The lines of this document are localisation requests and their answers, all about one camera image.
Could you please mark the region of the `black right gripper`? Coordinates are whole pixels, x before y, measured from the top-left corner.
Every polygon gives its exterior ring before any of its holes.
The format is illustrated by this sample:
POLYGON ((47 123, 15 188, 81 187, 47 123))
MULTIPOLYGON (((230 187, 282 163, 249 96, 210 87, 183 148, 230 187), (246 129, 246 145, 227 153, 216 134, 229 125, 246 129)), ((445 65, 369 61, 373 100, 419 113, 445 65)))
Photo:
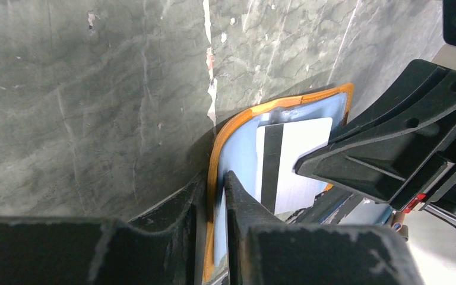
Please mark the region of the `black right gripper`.
POLYGON ((296 173, 456 229, 456 71, 416 59, 296 173))

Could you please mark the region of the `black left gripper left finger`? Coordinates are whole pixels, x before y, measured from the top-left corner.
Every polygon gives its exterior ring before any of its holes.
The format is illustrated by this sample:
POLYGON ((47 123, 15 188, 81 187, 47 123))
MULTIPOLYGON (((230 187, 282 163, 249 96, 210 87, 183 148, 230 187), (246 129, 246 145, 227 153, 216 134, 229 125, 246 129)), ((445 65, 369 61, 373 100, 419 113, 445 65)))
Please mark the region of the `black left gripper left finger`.
POLYGON ((128 222, 0 216, 0 284, 201 284, 206 177, 128 222))

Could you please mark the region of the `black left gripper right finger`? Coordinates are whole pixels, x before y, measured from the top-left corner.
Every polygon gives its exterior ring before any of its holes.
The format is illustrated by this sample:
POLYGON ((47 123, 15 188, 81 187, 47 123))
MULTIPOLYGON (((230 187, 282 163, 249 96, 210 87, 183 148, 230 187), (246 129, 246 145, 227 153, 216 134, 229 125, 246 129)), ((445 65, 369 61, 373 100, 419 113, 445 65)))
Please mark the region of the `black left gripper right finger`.
POLYGON ((422 284, 403 238, 371 225, 287 224, 224 176, 230 284, 422 284))

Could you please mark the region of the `orange blue card holder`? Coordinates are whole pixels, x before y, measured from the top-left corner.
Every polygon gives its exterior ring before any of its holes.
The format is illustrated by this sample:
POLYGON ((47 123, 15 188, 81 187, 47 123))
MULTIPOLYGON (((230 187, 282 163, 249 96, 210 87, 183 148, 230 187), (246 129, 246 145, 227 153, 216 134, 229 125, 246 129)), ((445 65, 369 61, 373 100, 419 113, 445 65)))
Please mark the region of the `orange blue card holder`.
POLYGON ((210 280, 228 249, 225 174, 234 172, 247 193, 260 203, 259 195, 255 193, 257 128, 309 119, 332 118, 330 139, 346 122, 353 91, 353 84, 348 83, 317 93, 274 99, 241 111, 222 127, 214 142, 208 168, 209 220, 202 274, 204 281, 210 280))

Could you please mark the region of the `white card black stripe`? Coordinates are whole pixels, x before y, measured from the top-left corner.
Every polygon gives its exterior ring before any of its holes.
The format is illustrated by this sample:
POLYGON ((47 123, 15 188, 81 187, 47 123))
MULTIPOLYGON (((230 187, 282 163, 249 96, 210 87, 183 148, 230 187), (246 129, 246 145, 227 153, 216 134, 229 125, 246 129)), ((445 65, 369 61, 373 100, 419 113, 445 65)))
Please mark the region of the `white card black stripe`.
POLYGON ((327 145, 332 118, 260 126, 256 129, 256 188, 260 203, 281 214, 310 207, 326 182, 298 175, 299 158, 327 145))

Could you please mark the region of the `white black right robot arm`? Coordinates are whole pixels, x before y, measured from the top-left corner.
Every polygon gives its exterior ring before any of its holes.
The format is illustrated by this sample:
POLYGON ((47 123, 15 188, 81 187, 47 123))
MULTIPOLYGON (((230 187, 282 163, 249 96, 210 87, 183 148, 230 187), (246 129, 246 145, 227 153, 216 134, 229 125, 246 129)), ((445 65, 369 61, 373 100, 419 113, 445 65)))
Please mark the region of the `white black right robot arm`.
POLYGON ((456 1, 443 3, 443 37, 296 173, 389 205, 395 230, 422 210, 456 229, 456 1))

